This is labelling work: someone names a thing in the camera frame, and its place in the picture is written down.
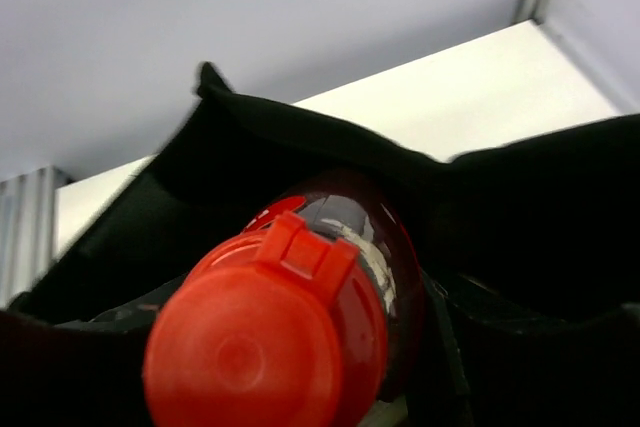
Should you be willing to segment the small red dish soap bottle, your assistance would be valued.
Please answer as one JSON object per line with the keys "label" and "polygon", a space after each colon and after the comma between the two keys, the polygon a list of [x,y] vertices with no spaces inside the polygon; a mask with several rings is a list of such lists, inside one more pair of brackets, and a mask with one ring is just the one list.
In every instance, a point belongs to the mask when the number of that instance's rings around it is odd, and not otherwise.
{"label": "small red dish soap bottle", "polygon": [[161,309],[143,384],[157,426],[355,426],[402,390],[424,290],[388,198],[355,172],[284,193]]}

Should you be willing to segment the black canvas bag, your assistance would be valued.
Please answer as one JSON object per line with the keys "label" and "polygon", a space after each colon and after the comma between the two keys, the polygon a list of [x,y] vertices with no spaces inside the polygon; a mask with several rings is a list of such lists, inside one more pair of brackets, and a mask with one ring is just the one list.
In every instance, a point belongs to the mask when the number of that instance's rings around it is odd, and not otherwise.
{"label": "black canvas bag", "polygon": [[639,119],[448,163],[350,122],[234,92],[204,63],[181,129],[1,313],[7,426],[157,426],[143,363],[187,275],[323,173],[373,180],[414,248],[415,426],[639,422]]}

